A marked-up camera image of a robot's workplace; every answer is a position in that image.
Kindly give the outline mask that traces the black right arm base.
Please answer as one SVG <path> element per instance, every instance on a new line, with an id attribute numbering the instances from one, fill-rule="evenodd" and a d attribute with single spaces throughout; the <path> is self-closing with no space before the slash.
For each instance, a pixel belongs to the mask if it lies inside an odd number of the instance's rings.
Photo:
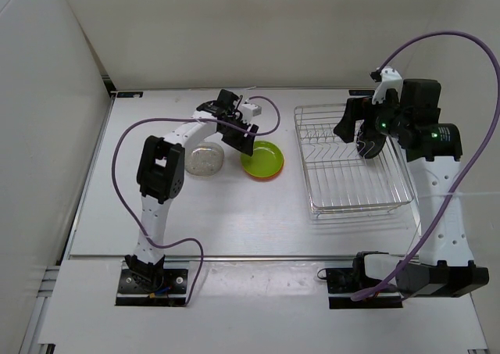
<path id="1" fill-rule="evenodd" d="M 361 302 L 353 302 L 351 295 L 365 287 L 372 287 L 376 280 L 365 279 L 359 281 L 352 268 L 321 268 L 316 273 L 318 281 L 327 283 L 328 303 L 330 310 L 347 309 L 400 309 L 402 297 L 396 291 L 384 289 L 371 295 Z"/>

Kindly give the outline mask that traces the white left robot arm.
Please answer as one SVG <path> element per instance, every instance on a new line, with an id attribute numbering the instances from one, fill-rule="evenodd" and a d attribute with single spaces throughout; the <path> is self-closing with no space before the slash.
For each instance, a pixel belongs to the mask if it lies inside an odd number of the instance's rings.
<path id="1" fill-rule="evenodd" d="M 185 156 L 206 138 L 221 134 L 222 141 L 250 156 L 259 127 L 252 123 L 262 109 L 248 101 L 238 105 L 239 97 L 221 90 L 217 99 L 199 105 L 192 117 L 163 137 L 145 140 L 137 183 L 141 195 L 140 234 L 126 264 L 146 291 L 163 285 L 164 254 L 161 248 L 171 203 L 184 184 Z"/>

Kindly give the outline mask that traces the smoky grey glass plate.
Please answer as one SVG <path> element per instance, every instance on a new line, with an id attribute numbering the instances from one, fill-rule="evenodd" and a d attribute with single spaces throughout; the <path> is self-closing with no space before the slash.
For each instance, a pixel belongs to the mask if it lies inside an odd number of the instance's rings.
<path id="1" fill-rule="evenodd" d="M 185 158 L 185 170 L 196 177 L 211 177 L 223 167 L 224 150 L 215 142 L 201 142 Z"/>

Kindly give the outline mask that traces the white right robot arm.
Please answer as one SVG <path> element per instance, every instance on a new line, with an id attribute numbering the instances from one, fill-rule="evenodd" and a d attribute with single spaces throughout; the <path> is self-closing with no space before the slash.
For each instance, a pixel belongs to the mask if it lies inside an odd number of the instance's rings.
<path id="1" fill-rule="evenodd" d="M 391 138 L 405 153 L 417 194 L 421 237 L 407 256 L 361 252 L 351 282 L 359 301 L 381 289 L 408 297 L 458 298 L 488 284 L 489 271 L 475 263 L 454 196 L 463 154 L 459 129 L 439 120 L 441 84 L 407 79 L 402 87 L 379 86 L 372 96 L 349 98 L 334 134 L 356 143 L 364 159 L 377 156 Z"/>

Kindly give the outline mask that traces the lime green plastic plate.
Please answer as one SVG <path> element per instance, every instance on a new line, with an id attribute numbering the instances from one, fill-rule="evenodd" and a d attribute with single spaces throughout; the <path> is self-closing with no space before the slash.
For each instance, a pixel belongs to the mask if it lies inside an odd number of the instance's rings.
<path id="1" fill-rule="evenodd" d="M 273 175 L 284 162 L 282 151 L 272 142 L 255 141 L 253 155 L 241 154 L 241 166 L 244 172 L 259 177 Z"/>

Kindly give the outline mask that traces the orange plastic plate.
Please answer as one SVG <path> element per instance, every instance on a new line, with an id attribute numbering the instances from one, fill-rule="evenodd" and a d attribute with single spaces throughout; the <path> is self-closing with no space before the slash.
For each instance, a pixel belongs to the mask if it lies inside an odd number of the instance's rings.
<path id="1" fill-rule="evenodd" d="M 279 170 L 277 170 L 276 173 L 274 173 L 273 175 L 270 175 L 270 176 L 267 176 L 267 177 L 259 177 L 259 176 L 254 176 L 254 175 L 251 175 L 250 173 L 246 172 L 246 174 L 248 175 L 249 178 L 253 179 L 254 181 L 258 181 L 258 182 L 267 182 L 267 181 L 271 181 L 277 177 L 280 176 L 283 168 L 284 168 L 284 165 L 285 165 L 285 162 L 282 163 L 281 167 Z"/>

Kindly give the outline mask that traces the black plastic plate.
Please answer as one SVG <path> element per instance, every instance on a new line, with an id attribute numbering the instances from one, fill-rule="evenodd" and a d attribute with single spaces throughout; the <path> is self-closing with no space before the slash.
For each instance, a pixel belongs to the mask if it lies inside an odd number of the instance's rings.
<path id="1" fill-rule="evenodd" d="M 362 123 L 356 134 L 356 149 L 360 157 L 364 159 L 373 159 L 380 154 L 386 142 L 386 136 L 371 128 L 366 128 Z"/>

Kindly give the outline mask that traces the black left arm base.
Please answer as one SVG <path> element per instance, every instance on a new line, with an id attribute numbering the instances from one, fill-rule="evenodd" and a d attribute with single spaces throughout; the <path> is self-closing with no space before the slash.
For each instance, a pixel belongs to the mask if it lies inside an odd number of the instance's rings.
<path id="1" fill-rule="evenodd" d="M 125 265 L 120 271 L 115 305 L 132 307 L 182 307 L 188 296 L 188 269 L 164 268 L 153 284 L 140 281 Z"/>

